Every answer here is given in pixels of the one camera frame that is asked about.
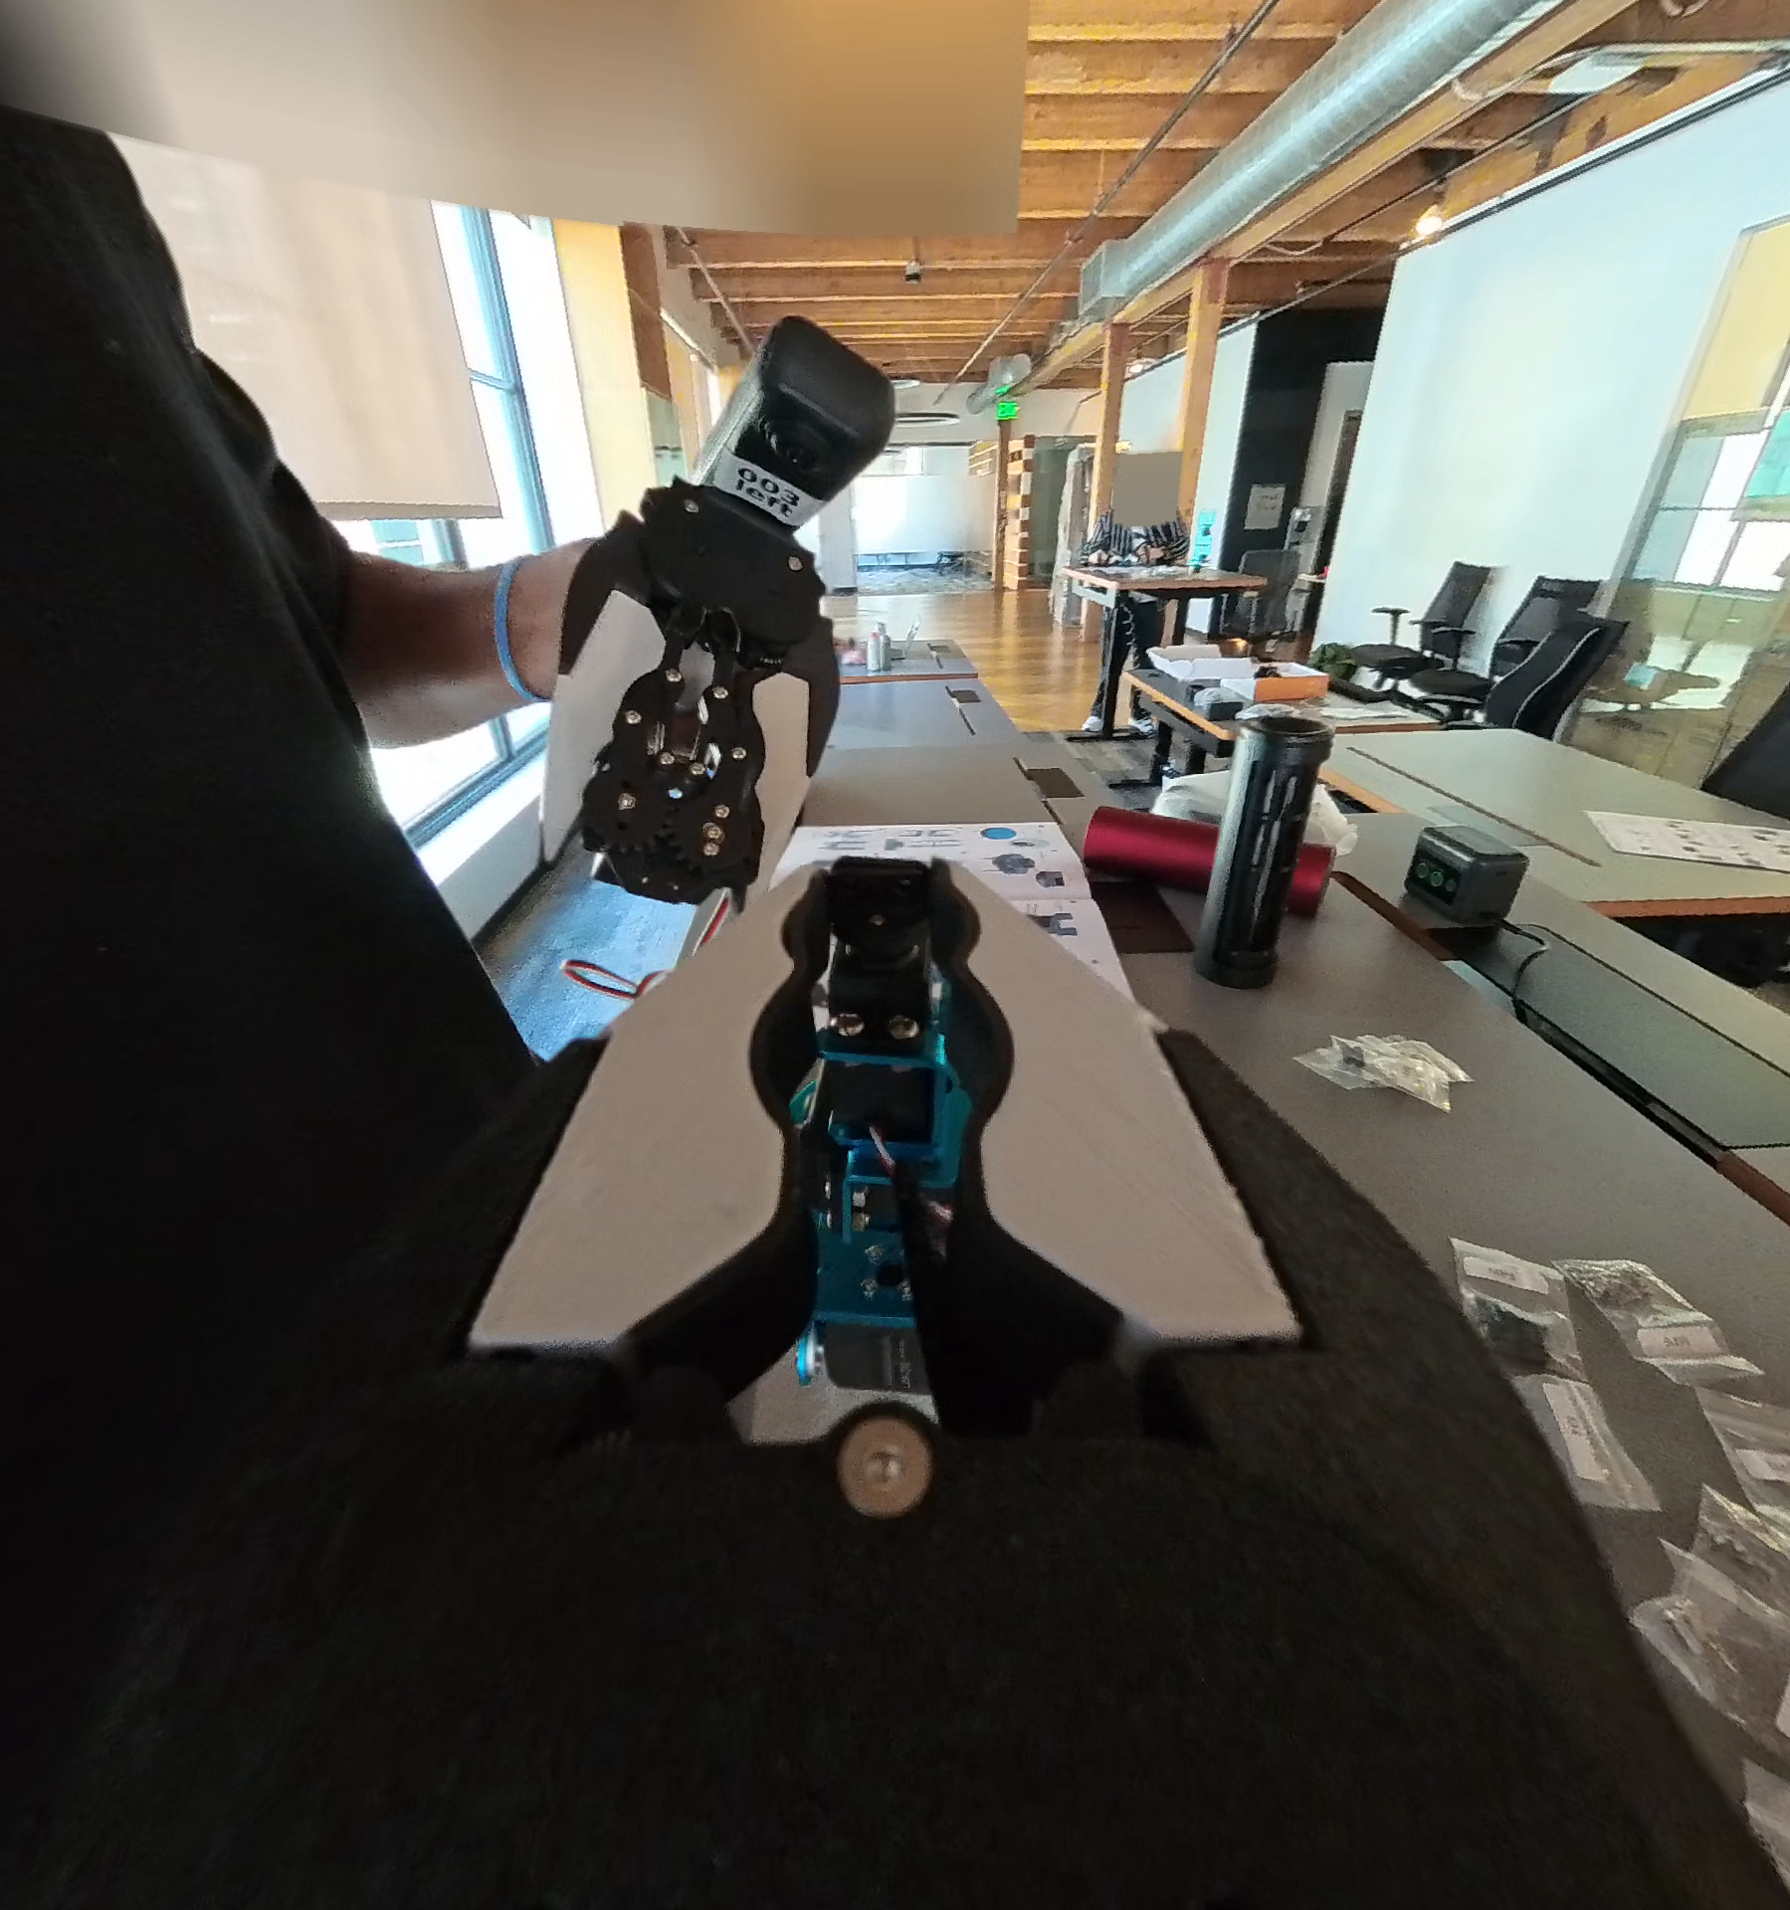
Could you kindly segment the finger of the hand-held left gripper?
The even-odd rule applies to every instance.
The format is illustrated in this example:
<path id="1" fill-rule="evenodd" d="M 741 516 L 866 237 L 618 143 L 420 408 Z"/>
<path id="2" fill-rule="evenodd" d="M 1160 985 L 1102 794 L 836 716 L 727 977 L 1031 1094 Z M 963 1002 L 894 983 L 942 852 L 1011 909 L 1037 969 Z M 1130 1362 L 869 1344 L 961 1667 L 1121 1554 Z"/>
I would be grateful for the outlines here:
<path id="1" fill-rule="evenodd" d="M 543 861 L 577 836 L 582 800 L 609 744 L 623 699 L 663 659 L 663 633 L 634 596 L 614 588 L 596 614 L 549 699 L 543 784 Z"/>
<path id="2" fill-rule="evenodd" d="M 842 690 L 831 640 L 801 640 L 780 665 L 750 675 L 748 703 L 760 731 L 755 795 L 765 844 L 786 844 L 829 745 Z"/>

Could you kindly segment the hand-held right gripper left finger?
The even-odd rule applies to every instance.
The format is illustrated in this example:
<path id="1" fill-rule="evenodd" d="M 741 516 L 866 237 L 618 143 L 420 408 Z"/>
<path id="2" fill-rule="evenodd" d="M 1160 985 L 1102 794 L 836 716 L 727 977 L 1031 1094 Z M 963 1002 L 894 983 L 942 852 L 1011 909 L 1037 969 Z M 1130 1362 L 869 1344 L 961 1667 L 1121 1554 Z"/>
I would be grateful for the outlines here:
<path id="1" fill-rule="evenodd" d="M 477 1355 L 757 1380 L 814 1303 L 790 1102 L 829 957 L 816 871 L 765 893 L 596 1051 L 469 1331 Z"/>

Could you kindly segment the black toy robot claw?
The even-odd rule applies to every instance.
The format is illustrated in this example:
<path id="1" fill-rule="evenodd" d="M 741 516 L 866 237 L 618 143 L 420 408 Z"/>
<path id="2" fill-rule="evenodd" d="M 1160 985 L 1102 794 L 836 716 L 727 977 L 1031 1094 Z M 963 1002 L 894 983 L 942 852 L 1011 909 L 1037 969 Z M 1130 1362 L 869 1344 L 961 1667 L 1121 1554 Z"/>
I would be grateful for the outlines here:
<path id="1" fill-rule="evenodd" d="M 768 744 L 752 696 L 765 677 L 730 609 L 667 614 L 662 656 L 623 695 L 577 810 L 602 878 L 688 904 L 757 880 Z"/>

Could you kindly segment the blue toy robot arm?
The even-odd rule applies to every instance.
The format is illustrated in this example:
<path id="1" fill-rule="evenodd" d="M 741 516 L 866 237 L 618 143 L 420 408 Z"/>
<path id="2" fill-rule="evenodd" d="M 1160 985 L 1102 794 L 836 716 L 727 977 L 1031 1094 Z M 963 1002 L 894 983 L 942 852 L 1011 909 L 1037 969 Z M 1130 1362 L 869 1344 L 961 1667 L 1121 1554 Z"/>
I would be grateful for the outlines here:
<path id="1" fill-rule="evenodd" d="M 913 1277 L 947 1252 L 972 1098 L 948 1056 L 955 991 L 932 938 L 926 863 L 825 870 L 829 964 L 814 1062 L 791 1099 L 814 1290 L 794 1351 L 807 1386 L 932 1397 Z"/>

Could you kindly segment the black desk panel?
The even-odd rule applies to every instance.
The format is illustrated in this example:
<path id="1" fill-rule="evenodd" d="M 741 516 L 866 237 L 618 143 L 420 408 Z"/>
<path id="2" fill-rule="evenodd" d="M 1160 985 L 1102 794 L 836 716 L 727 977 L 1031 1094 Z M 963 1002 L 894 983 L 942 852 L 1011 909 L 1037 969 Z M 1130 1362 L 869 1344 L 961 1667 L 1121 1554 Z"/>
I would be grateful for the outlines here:
<path id="1" fill-rule="evenodd" d="M 1518 1018 L 1707 1155 L 1790 1147 L 1790 1075 L 1549 929 L 1503 989 Z"/>

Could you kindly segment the person's left hand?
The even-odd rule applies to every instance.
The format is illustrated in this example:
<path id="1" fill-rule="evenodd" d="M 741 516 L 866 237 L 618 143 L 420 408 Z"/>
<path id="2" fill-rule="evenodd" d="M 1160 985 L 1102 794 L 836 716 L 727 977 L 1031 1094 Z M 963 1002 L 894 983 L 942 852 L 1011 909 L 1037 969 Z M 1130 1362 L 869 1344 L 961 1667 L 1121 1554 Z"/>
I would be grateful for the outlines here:
<path id="1" fill-rule="evenodd" d="M 603 599 L 614 590 L 647 606 L 652 574 L 644 529 L 627 513 L 600 536 L 533 554 L 516 586 L 516 646 L 526 677 L 555 695 Z"/>

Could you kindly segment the large window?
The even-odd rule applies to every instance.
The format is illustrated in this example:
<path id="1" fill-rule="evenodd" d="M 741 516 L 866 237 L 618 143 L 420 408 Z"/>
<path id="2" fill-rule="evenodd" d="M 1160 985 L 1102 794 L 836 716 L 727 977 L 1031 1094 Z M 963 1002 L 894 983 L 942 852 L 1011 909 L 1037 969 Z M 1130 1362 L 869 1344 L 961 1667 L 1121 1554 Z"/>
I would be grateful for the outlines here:
<path id="1" fill-rule="evenodd" d="M 431 203 L 497 510 L 342 518 L 352 550 L 423 569 L 495 569 L 602 531 L 596 466 L 547 221 Z M 375 747 L 381 798 L 420 848 L 466 832 L 492 795 L 541 789 L 549 703 L 446 739 Z"/>

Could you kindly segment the printed instruction sheet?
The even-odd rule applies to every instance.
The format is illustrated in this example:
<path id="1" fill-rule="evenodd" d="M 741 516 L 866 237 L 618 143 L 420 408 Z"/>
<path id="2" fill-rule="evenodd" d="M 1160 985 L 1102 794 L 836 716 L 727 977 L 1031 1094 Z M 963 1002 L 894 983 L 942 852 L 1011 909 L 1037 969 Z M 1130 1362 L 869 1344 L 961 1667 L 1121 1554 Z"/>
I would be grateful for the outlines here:
<path id="1" fill-rule="evenodd" d="M 1057 822 L 804 825 L 788 839 L 772 884 L 842 858 L 948 863 L 1034 920 L 1102 983 L 1130 995 L 1093 883 Z"/>

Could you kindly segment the small clear parts bag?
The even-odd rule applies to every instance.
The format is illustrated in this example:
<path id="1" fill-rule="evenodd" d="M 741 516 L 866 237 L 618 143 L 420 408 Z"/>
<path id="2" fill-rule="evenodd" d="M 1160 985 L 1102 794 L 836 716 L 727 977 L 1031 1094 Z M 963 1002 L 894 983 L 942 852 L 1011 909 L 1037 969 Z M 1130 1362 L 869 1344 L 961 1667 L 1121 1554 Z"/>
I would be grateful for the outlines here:
<path id="1" fill-rule="evenodd" d="M 1329 1038 L 1294 1059 L 1337 1087 L 1392 1088 L 1439 1111 L 1452 1109 L 1455 1084 L 1472 1080 L 1439 1048 L 1406 1035 Z"/>

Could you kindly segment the red tube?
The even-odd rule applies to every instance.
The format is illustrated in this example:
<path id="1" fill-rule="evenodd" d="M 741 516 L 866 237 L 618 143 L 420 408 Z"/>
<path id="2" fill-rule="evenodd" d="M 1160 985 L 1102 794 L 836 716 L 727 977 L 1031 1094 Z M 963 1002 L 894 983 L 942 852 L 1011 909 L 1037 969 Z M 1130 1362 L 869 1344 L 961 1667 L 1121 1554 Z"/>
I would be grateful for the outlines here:
<path id="1" fill-rule="evenodd" d="M 1215 865 L 1219 832 L 1219 822 L 1100 805 L 1086 825 L 1080 855 L 1095 874 L 1204 893 Z M 1289 915 L 1319 914 L 1334 868 L 1336 848 L 1317 840 L 1301 844 L 1285 899 Z"/>

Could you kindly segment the wooden column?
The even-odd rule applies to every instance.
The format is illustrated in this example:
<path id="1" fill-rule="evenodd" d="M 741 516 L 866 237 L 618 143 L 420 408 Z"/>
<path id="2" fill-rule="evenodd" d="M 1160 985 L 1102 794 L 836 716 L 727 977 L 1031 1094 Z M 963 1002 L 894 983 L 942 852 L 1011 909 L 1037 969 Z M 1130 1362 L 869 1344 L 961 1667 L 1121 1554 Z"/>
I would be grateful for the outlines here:
<path id="1" fill-rule="evenodd" d="M 1195 522 L 1215 357 L 1219 332 L 1225 322 L 1230 266 L 1232 261 L 1225 255 L 1201 255 L 1188 301 L 1183 382 L 1177 406 L 1177 516 L 1185 531 L 1192 531 Z"/>

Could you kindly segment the beige office table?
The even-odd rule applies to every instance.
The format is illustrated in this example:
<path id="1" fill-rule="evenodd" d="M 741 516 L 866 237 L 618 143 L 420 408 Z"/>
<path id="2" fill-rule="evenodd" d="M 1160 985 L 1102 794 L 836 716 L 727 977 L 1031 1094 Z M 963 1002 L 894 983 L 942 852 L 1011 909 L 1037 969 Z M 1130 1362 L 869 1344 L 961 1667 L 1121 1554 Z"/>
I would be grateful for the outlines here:
<path id="1" fill-rule="evenodd" d="M 1790 915 L 1790 871 L 1611 848 L 1594 811 L 1701 826 L 1786 820 L 1511 729 L 1347 731 L 1322 777 L 1377 813 L 1472 822 L 1528 852 L 1544 886 L 1612 920 Z"/>

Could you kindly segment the pile of small parts bags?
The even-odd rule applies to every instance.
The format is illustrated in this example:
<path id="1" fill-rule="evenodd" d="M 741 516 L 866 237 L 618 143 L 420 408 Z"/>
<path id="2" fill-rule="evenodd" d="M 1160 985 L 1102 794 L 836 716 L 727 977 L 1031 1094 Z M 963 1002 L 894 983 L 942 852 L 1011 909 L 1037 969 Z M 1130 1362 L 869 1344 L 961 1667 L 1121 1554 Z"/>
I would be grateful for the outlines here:
<path id="1" fill-rule="evenodd" d="M 1642 1658 L 1790 1888 L 1790 1403 L 1639 1258 L 1453 1236 L 1455 1293 L 1598 1527 Z"/>

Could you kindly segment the black office chair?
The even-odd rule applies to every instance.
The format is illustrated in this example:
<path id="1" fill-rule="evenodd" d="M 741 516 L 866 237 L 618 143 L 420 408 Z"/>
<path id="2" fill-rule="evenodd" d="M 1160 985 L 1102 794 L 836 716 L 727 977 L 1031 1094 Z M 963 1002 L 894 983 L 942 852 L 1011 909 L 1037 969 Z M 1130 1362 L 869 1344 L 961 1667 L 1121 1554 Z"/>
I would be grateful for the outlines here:
<path id="1" fill-rule="evenodd" d="M 1601 580 L 1533 577 L 1479 669 L 1462 665 L 1491 580 L 1484 564 L 1455 561 L 1432 603 L 1417 616 L 1417 643 L 1364 643 L 1347 650 L 1347 679 L 1370 675 L 1410 711 L 1446 728 L 1491 728 L 1555 739 L 1556 729 L 1621 643 L 1624 623 L 1601 614 Z"/>
<path id="2" fill-rule="evenodd" d="M 1790 822 L 1790 679 L 1701 788 Z M 1639 922 L 1639 932 L 1741 987 L 1790 983 L 1790 914 L 1763 920 L 1658 918 Z"/>

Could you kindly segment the silver ventilation duct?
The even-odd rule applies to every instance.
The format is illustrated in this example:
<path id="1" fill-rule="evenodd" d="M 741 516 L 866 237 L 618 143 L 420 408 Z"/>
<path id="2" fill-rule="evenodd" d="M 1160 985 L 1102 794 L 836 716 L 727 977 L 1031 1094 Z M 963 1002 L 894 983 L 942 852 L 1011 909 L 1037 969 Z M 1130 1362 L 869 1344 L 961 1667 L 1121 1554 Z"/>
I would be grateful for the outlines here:
<path id="1" fill-rule="evenodd" d="M 1204 164 L 1138 232 L 1083 266 L 1075 315 L 1121 317 L 1204 257 L 1237 263 L 1280 209 L 1420 107 L 1453 123 L 1503 87 L 1518 40 L 1566 48 L 1622 4 L 1385 2 Z"/>

